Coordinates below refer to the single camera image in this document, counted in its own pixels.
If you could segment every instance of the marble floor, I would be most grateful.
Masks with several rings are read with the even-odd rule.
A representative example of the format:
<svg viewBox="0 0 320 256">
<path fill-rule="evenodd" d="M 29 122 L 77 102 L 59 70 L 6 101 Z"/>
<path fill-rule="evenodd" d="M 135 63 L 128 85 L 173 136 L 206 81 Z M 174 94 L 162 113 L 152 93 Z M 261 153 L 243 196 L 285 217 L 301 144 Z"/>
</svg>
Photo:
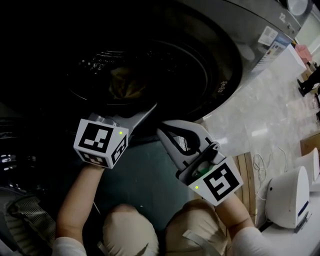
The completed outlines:
<svg viewBox="0 0 320 256">
<path fill-rule="evenodd" d="M 250 84 L 240 89 L 224 105 L 204 118 L 212 137 L 221 144 L 225 155 L 246 152 L 260 154 L 270 165 L 259 195 L 266 196 L 268 181 L 292 169 L 295 158 L 301 156 L 300 140 L 320 130 L 316 122 L 317 102 L 311 94 L 302 97 L 295 77 L 285 78 L 272 68 L 265 69 Z M 256 192 L 260 187 L 254 169 Z M 257 226 L 265 221 L 265 202 L 256 197 Z"/>
</svg>

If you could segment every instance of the wooden board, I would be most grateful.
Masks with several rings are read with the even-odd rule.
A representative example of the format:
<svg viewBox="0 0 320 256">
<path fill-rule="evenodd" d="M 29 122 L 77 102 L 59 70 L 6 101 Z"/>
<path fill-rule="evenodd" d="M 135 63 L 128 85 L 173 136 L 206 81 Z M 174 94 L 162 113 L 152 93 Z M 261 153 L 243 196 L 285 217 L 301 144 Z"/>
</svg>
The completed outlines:
<svg viewBox="0 0 320 256">
<path fill-rule="evenodd" d="M 248 172 L 247 172 L 245 155 L 244 154 L 238 155 L 238 161 L 239 161 L 241 178 L 243 180 L 243 185 L 242 185 L 243 201 L 242 202 L 249 213 L 250 212 L 250 193 L 249 193 L 249 180 L 248 180 Z"/>
<path fill-rule="evenodd" d="M 255 177 L 254 177 L 254 169 L 252 165 L 252 159 L 250 152 L 244 154 L 246 171 L 248 174 L 248 184 L 249 184 L 249 201 L 250 208 L 249 214 L 253 221 L 253 224 L 256 223 L 256 189 L 255 189 Z"/>
<path fill-rule="evenodd" d="M 238 157 L 237 157 L 237 156 L 234 156 L 234 157 L 233 157 L 233 161 L 234 161 L 236 167 L 238 168 L 238 171 L 240 172 Z M 244 201 L 243 193 L 242 193 L 242 187 L 240 187 L 240 188 L 235 192 L 235 195 L 240 199 L 241 202 Z"/>
</svg>

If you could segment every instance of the washing machine drum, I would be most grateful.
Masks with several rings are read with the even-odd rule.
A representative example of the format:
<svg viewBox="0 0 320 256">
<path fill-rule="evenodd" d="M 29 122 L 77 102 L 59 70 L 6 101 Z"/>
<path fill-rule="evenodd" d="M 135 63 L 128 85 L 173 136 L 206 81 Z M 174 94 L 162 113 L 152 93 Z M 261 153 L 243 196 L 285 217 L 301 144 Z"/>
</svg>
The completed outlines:
<svg viewBox="0 0 320 256">
<path fill-rule="evenodd" d="M 109 4 L 64 25 L 60 85 L 101 114 L 158 102 L 158 120 L 195 121 L 228 99 L 242 65 L 228 35 L 177 2 Z"/>
</svg>

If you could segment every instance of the white cable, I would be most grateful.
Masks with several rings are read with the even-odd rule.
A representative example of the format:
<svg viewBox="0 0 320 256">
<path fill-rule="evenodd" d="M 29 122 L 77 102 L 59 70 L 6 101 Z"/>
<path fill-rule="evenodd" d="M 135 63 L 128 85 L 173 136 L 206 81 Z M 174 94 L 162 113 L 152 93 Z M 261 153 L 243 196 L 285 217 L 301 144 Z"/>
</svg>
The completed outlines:
<svg viewBox="0 0 320 256">
<path fill-rule="evenodd" d="M 100 213 L 100 211 L 99 211 L 98 207 L 96 206 L 95 201 L 93 201 L 93 205 L 94 205 L 94 207 L 96 208 L 96 210 L 98 211 L 98 213 L 101 215 L 101 213 Z"/>
<path fill-rule="evenodd" d="M 280 149 L 284 153 L 284 158 L 285 158 L 284 172 L 286 173 L 287 172 L 287 164 L 288 164 L 287 154 L 281 147 L 278 146 L 277 148 Z M 259 196 L 259 191 L 262 187 L 262 184 L 265 182 L 265 180 L 267 178 L 267 169 L 269 168 L 269 165 L 271 162 L 271 156 L 272 156 L 273 152 L 274 151 L 272 150 L 269 154 L 269 161 L 268 161 L 267 165 L 260 154 L 255 154 L 252 159 L 253 168 L 258 171 L 258 177 L 259 177 L 259 181 L 260 181 L 260 187 L 259 187 L 258 191 L 255 193 L 255 195 L 260 200 L 263 200 L 263 201 L 266 201 L 266 199 Z"/>
</svg>

